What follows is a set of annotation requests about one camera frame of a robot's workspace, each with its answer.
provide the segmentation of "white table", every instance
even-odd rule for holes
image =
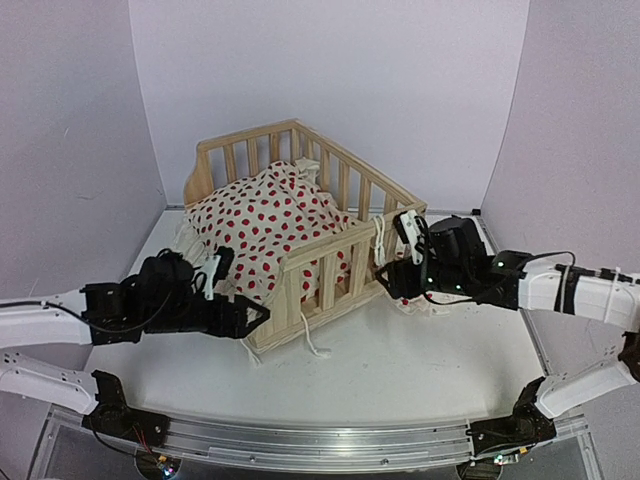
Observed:
[[[182,212],[166,211],[142,260],[170,246]],[[430,217],[435,221],[441,217]],[[261,424],[406,424],[508,414],[541,376],[518,312],[460,305],[450,316],[406,316],[378,298],[252,366],[235,341],[202,334],[143,335],[95,347],[87,370],[120,377],[132,406]]]

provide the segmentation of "white surface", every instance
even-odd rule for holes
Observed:
[[[479,207],[505,130],[528,3],[131,0],[169,203],[182,202],[198,141],[299,117],[431,208]]]
[[[133,269],[170,245],[181,212],[165,212]],[[144,335],[93,349],[87,371],[118,375],[132,405],[207,418],[324,424],[453,420],[508,413],[542,375],[517,312],[462,306],[408,317],[380,298],[315,331],[330,359],[297,339],[255,368],[238,342]]]

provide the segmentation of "wooden doll bed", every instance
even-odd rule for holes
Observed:
[[[196,167],[184,190],[187,210],[211,195],[215,188],[235,182],[243,170],[255,177],[270,163],[295,162],[305,157],[320,162],[317,177],[320,189],[334,193],[340,210],[357,212],[358,219],[362,221],[336,235],[310,240],[282,258],[273,295],[264,304],[271,310],[271,319],[248,338],[258,353],[304,333],[301,313],[314,329],[384,292],[372,274],[371,247],[375,242],[376,227],[369,219],[369,211],[374,190],[377,189],[376,193],[384,198],[387,258],[395,254],[397,243],[392,219],[404,210],[414,209],[420,213],[426,210],[424,202],[386,175],[297,120],[204,140],[198,143],[196,152]],[[219,168],[217,160],[223,160],[224,171]],[[357,192],[350,192],[351,180],[355,176],[359,176],[359,187]],[[350,275],[346,281],[336,283],[337,255],[345,250],[351,251]],[[300,276],[312,262],[314,265],[319,262],[320,288],[317,294],[301,303]]]

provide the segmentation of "white cord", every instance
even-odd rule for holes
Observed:
[[[307,321],[307,317],[304,316],[304,313],[300,312],[300,317],[302,317],[302,321],[304,322],[304,333],[307,336],[307,345],[311,349],[311,353],[313,353],[316,357],[320,358],[331,358],[331,349],[329,348],[316,348],[316,346],[311,341],[311,334],[309,331],[309,322]]]
[[[569,276],[569,265],[564,267],[562,272],[562,286],[560,287],[560,313],[564,313],[564,291],[567,288],[567,277]]]
[[[373,261],[377,267],[383,267],[386,262],[384,255],[384,217],[376,215],[373,217],[376,225],[376,245],[373,248]]]
[[[253,350],[251,350],[251,347],[246,344],[246,341],[244,339],[240,340],[240,345],[242,345],[249,354],[249,358],[251,359],[251,363],[253,363],[254,367],[259,367],[260,365],[262,365],[262,360],[260,360],[260,357],[256,355]]]
[[[613,281],[611,282],[611,288],[609,289],[609,296],[607,297],[607,307],[604,309],[604,318],[603,322],[607,323],[609,319],[609,312],[611,311],[611,299],[613,297],[613,291],[616,288],[616,284],[618,283],[618,277],[620,276],[620,267],[616,267],[616,274],[613,277]]]

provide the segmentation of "white wall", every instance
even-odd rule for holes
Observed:
[[[0,298],[120,280],[165,205],[127,1],[0,4]],[[28,354],[82,368],[88,352]],[[0,392],[10,478],[26,478],[48,408]]]
[[[199,140],[299,117],[431,208],[479,207],[527,10],[527,0],[131,0],[169,203],[182,202]]]
[[[501,248],[570,249],[589,268],[640,272],[640,3],[531,3],[504,147],[483,216]],[[622,346],[599,322],[533,318],[557,372]],[[605,477],[640,478],[640,385],[584,406]]]

